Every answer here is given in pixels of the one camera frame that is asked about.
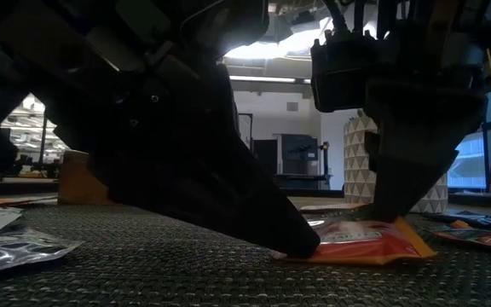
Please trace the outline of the ceiling strip light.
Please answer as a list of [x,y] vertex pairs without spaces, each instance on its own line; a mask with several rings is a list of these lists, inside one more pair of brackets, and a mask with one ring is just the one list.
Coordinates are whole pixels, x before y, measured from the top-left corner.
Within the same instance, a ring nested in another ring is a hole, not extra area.
[[231,75],[230,80],[240,82],[261,82],[279,84],[310,84],[309,78],[281,78],[281,77],[261,77],[261,76],[238,76]]

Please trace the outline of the distant black workstation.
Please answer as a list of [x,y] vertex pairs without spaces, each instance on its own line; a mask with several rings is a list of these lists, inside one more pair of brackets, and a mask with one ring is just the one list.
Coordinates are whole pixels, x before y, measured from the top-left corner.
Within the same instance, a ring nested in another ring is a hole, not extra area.
[[253,154],[280,188],[329,190],[329,143],[315,136],[275,134],[254,140]]

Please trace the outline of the grey woven placemat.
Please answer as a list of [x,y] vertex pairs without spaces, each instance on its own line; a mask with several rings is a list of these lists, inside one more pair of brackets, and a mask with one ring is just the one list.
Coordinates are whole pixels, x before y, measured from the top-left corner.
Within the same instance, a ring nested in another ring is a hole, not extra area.
[[278,261],[128,206],[37,206],[21,221],[78,247],[0,271],[2,307],[491,307],[491,251],[431,235],[425,261],[336,266]]

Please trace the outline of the wooden tea tray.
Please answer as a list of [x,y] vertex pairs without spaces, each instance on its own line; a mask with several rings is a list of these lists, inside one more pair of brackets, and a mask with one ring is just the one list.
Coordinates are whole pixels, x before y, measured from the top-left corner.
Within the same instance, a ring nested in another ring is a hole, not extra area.
[[58,203],[67,205],[115,205],[107,187],[87,168],[88,154],[67,150],[59,175]]

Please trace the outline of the red orange tea packet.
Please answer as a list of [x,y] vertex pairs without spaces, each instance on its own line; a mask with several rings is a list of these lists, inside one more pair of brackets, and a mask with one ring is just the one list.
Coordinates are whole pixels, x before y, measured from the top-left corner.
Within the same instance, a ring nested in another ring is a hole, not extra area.
[[400,259],[427,259],[436,255],[418,233],[399,217],[392,223],[343,217],[309,216],[307,222],[321,243],[311,264],[384,265]]
[[464,243],[471,246],[481,246],[491,250],[491,230],[478,229],[462,220],[450,224],[426,229],[431,235]]

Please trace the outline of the succulent in white patterned pot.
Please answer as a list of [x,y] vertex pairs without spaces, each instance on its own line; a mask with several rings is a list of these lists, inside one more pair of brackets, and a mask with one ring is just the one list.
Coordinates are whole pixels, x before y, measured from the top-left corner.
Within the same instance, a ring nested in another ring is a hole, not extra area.
[[[376,133],[374,121],[361,109],[344,125],[344,198],[349,203],[367,204],[374,199],[376,174],[369,170],[365,133]],[[448,175],[444,174],[411,209],[412,213],[444,213],[448,208]]]

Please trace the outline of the bright ceiling light panel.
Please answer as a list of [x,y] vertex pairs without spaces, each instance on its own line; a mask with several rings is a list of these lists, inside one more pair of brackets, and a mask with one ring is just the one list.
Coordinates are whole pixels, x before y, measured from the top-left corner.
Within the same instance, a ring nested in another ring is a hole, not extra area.
[[224,57],[233,59],[275,59],[286,56],[303,56],[309,53],[309,49],[316,39],[321,43],[325,42],[322,38],[324,30],[332,30],[332,19],[326,17],[322,20],[315,20],[299,26],[298,32],[279,42],[257,41],[249,45],[243,45],[230,50]]

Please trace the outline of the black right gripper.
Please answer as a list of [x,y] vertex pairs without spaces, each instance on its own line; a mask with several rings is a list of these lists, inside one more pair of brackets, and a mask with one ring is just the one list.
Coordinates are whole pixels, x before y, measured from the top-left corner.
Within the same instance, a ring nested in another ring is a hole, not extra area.
[[485,117],[491,0],[377,0],[378,59],[364,133],[376,173],[374,220],[406,215],[444,175]]

